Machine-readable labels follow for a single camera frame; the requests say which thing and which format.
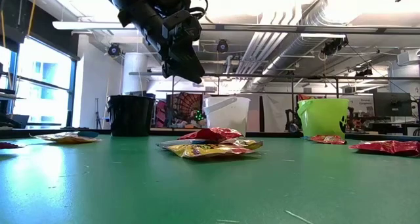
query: red snack bag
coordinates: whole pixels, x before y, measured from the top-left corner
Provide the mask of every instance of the red snack bag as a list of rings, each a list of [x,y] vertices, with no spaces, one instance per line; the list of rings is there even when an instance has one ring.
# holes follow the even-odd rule
[[[347,141],[338,135],[317,135],[310,138],[311,141],[317,143],[326,143],[332,145],[345,145]]]
[[[0,149],[10,149],[10,148],[21,148],[18,145],[14,145],[11,143],[0,142]]]
[[[189,133],[180,137],[179,139],[205,139],[216,143],[241,137],[242,134],[235,129],[214,127],[210,129],[201,129],[199,131]]]
[[[397,156],[418,156],[420,155],[420,142],[398,142],[398,141],[373,141],[352,145],[350,149],[358,149],[362,152],[374,151],[378,154],[394,154]]]

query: ceiling beam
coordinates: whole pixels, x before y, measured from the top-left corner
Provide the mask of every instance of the ceiling beam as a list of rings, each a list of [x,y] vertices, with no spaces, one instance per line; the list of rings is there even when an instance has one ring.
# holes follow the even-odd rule
[[[61,22],[54,21],[57,30],[136,30],[129,24],[123,28],[120,23],[109,22]],[[417,27],[387,26],[289,26],[263,24],[201,24],[202,31],[217,32],[274,32],[274,33],[308,33],[308,34],[369,34],[369,35],[419,35]]]

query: candy wrapper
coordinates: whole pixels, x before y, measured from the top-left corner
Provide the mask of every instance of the candy wrapper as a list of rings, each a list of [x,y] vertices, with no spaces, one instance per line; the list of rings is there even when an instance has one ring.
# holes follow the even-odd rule
[[[235,145],[240,146],[242,148],[247,148],[251,150],[256,150],[262,147],[263,142],[257,142],[250,139],[227,139],[220,143],[220,145]]]
[[[12,149],[12,148],[23,148],[23,147],[14,145],[11,143],[0,142],[0,149]]]
[[[184,135],[179,139],[205,139],[219,143],[227,139],[234,139],[241,136],[242,134],[235,129],[215,127],[210,129],[201,129],[197,132]]]
[[[311,137],[310,140],[317,143],[325,143],[332,145],[345,145],[347,143],[347,141],[345,141],[338,135],[317,135]]]
[[[233,145],[173,145],[166,149],[174,152],[181,158],[211,157],[220,155],[250,154],[254,151]]]
[[[398,141],[373,141],[352,145],[350,149],[358,149],[362,152],[374,152],[378,154],[393,154],[397,156],[418,156],[420,155],[420,142],[398,142]]]
[[[60,144],[79,144],[79,143],[92,143],[100,141],[100,139],[95,138],[88,138],[88,137],[82,137],[78,135],[79,132],[62,132],[57,134],[50,134],[50,135],[37,135],[33,136],[37,139],[43,139],[46,141],[53,141]]]

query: window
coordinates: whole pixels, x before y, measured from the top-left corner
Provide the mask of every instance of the window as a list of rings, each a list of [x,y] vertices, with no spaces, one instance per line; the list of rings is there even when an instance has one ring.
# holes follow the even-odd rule
[[[13,113],[29,115],[28,128],[66,126],[72,70],[69,57],[26,38],[16,70],[17,97],[23,99],[15,101]]]
[[[69,57],[42,43],[26,38],[20,45],[19,76],[68,89],[71,69],[72,60]]]
[[[9,67],[11,65],[11,56],[12,51],[0,47],[0,63],[3,64],[3,69],[0,69],[1,72],[9,72]],[[0,76],[0,88],[8,89],[9,81],[7,80],[7,75],[3,74]]]

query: green bucket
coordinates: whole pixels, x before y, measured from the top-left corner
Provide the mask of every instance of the green bucket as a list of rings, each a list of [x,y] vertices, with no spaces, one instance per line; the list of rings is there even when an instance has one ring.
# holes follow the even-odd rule
[[[302,120],[304,136],[345,136],[347,99],[311,99],[299,102],[297,111]]]

